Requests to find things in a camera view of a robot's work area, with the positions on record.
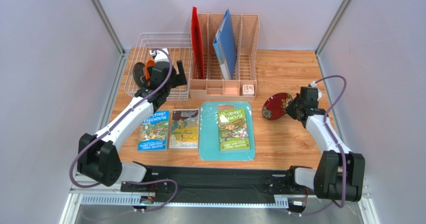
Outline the orange plate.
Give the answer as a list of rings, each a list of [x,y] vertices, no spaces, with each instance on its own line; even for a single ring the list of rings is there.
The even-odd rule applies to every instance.
[[[153,69],[154,66],[155,66],[154,60],[149,60],[145,64],[145,80],[146,80],[145,83],[146,83],[147,86],[150,85],[151,72],[152,72],[152,69]]]

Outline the dark red floral plate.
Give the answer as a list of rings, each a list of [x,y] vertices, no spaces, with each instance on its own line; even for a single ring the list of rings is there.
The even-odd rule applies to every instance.
[[[286,115],[286,109],[293,101],[289,93],[277,93],[269,97],[262,107],[262,116],[266,120],[277,120]]]

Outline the dark grey plate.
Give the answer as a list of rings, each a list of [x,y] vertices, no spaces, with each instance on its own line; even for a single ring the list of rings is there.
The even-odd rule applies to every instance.
[[[145,64],[138,62],[133,67],[133,79],[138,87],[143,87],[146,82]]]

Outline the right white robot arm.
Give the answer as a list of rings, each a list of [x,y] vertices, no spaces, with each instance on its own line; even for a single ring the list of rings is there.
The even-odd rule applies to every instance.
[[[358,202],[363,193],[365,158],[343,143],[325,109],[319,108],[318,98],[318,88],[301,87],[285,110],[302,123],[321,152],[316,169],[291,166],[291,176],[295,184],[312,189],[320,199]]]

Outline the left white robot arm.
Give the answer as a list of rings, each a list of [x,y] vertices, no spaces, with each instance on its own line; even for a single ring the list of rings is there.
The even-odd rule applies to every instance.
[[[149,85],[136,92],[122,113],[96,134],[86,133],[80,138],[71,169],[95,181],[89,188],[100,184],[112,186],[118,181],[142,184],[147,167],[122,162],[119,150],[139,125],[166,102],[172,88],[188,83],[182,61],[176,64],[174,67],[171,61],[157,62],[151,69]]]

